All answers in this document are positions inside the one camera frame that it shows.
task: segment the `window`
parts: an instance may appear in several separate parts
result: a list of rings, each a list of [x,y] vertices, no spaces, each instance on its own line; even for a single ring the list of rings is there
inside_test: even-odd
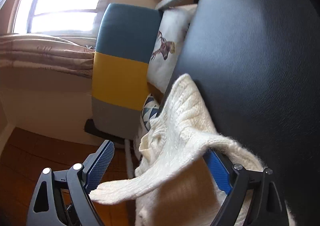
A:
[[[20,0],[14,33],[96,37],[107,0]]]

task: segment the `black leather surface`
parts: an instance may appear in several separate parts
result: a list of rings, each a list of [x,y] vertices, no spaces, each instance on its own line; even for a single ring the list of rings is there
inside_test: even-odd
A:
[[[319,67],[309,0],[200,0],[169,84],[191,75],[217,130],[275,171],[299,225],[319,225]]]

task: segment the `pillow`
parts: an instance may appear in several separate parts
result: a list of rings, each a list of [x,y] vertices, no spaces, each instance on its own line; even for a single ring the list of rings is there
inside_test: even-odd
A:
[[[159,91],[163,95],[167,89],[196,8],[196,4],[178,6],[163,13],[147,73],[153,95],[158,95]]]
[[[150,119],[154,119],[159,111],[159,103],[154,99],[154,97],[149,94],[146,101],[143,104],[143,109],[140,115],[140,124],[138,128],[138,133],[133,140],[134,153],[138,160],[142,157],[139,152],[139,146],[141,138],[147,134],[150,130]]]

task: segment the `yellow fabric panel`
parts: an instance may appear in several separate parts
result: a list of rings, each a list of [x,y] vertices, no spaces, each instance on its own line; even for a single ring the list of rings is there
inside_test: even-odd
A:
[[[141,111],[149,94],[148,64],[96,52],[92,96],[121,107]]]

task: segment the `window frame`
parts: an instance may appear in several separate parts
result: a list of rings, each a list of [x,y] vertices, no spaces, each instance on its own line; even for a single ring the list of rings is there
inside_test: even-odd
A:
[[[9,28],[8,28],[8,33],[13,33],[15,20],[17,17],[17,12],[18,12],[21,0],[16,0],[16,1],[17,2],[15,2],[14,6],[13,6],[14,8],[12,10],[12,13],[14,15],[12,15],[13,19],[11,21]],[[32,20],[33,20],[33,17],[35,17],[35,16],[47,15],[47,14],[53,14],[53,13],[62,13],[62,12],[94,12],[97,14],[95,17],[95,20],[93,22],[92,33],[79,32],[79,31],[75,31],[75,30],[34,32],[34,33],[38,33],[38,34],[46,34],[46,35],[62,37],[62,38],[63,37],[80,37],[80,38],[82,37],[82,38],[96,39],[98,36],[98,31],[100,28],[102,17],[104,15],[105,10],[107,9],[107,7],[109,5],[109,0],[99,0],[97,7],[95,9],[73,9],[73,10],[63,10],[63,11],[58,11],[58,12],[46,12],[46,13],[41,13],[41,14],[35,15],[37,2],[38,2],[38,0],[33,0],[31,3],[31,7],[29,10],[28,19],[27,19],[27,33],[32,33],[31,32]]]

